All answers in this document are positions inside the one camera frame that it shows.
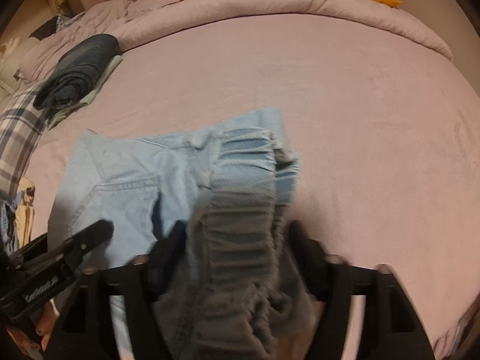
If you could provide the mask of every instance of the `bed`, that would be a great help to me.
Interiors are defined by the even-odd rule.
[[[191,131],[273,106],[302,158],[291,218],[354,265],[393,266],[432,344],[458,323],[480,291],[480,99],[433,31],[368,0],[116,0],[34,47],[25,80],[98,32],[117,37],[123,62],[90,106],[35,140],[32,238],[84,130]],[[306,341],[280,357],[302,358]]]

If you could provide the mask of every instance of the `light green cloth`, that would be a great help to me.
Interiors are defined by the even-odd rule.
[[[58,111],[51,119],[48,121],[47,128],[51,130],[56,125],[58,125],[62,120],[65,120],[68,115],[70,115],[73,111],[76,111],[79,108],[85,107],[86,105],[92,104],[94,98],[97,96],[97,93],[102,89],[103,84],[107,81],[107,78],[112,74],[115,68],[120,64],[123,60],[121,55],[114,56],[109,64],[106,66],[103,73],[98,78],[95,86],[93,87],[92,91],[88,93],[85,97],[83,97],[78,103],[75,105],[71,105],[65,109]]]

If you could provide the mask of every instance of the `beige folded cloth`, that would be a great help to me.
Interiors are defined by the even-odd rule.
[[[18,243],[22,248],[30,242],[30,235],[32,234],[35,185],[29,179],[23,177],[18,183],[18,192],[20,191],[23,191],[24,194],[15,211],[15,225],[17,226]]]

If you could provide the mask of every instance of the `striped fabric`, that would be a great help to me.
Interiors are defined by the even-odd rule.
[[[44,128],[33,108],[41,82],[15,93],[0,115],[0,191],[15,196],[18,182]]]

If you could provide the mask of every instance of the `blue denim clothing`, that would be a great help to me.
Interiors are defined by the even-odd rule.
[[[191,133],[112,139],[87,131],[55,199],[49,247],[111,220],[111,242],[85,262],[111,268],[146,253],[176,220],[188,221],[187,253],[154,307],[173,357],[267,359],[273,334],[313,323],[282,243],[298,171],[272,108]],[[120,299],[112,310],[126,346]]]
[[[3,250],[7,256],[19,249],[15,210],[22,198],[23,191],[20,191],[15,199],[11,199],[0,192],[0,233]]]

